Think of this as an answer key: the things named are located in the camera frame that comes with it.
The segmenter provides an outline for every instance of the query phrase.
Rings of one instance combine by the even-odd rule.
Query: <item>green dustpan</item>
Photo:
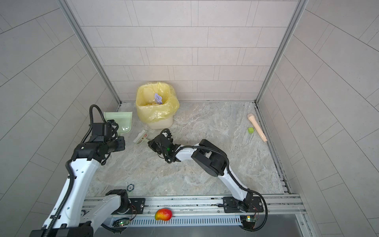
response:
[[[118,134],[127,133],[132,128],[132,112],[104,112],[106,121],[114,119],[119,125]]]

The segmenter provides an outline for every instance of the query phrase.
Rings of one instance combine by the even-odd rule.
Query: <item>trash can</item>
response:
[[[169,128],[179,108],[174,88],[164,82],[152,82],[137,89],[137,114],[142,122],[152,129]]]

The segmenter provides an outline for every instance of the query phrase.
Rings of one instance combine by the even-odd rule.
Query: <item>yellow plastic bag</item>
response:
[[[155,93],[162,97],[163,104],[155,102]],[[179,108],[179,101],[171,85],[152,82],[137,89],[136,107],[139,119],[152,123],[173,116]]]

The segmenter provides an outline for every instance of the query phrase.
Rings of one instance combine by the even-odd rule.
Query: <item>marble floor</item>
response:
[[[96,171],[87,196],[103,196],[112,189],[134,184],[129,196],[227,195],[220,179],[207,174],[195,161],[166,163],[147,143],[133,140],[141,130],[151,140],[160,133],[142,123],[135,103],[123,103],[119,111],[133,112],[131,131],[124,134],[125,150],[112,153]],[[174,144],[194,145],[207,139],[221,148],[230,167],[248,188],[262,194],[283,193],[268,146],[256,132],[249,134],[247,114],[255,114],[251,102],[182,102],[169,128]]]

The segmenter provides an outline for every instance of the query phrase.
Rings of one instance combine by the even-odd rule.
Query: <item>white brush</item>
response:
[[[146,130],[142,130],[136,137],[136,139],[133,140],[134,143],[140,144],[141,142],[145,141],[148,142],[149,140],[147,139],[148,132]]]

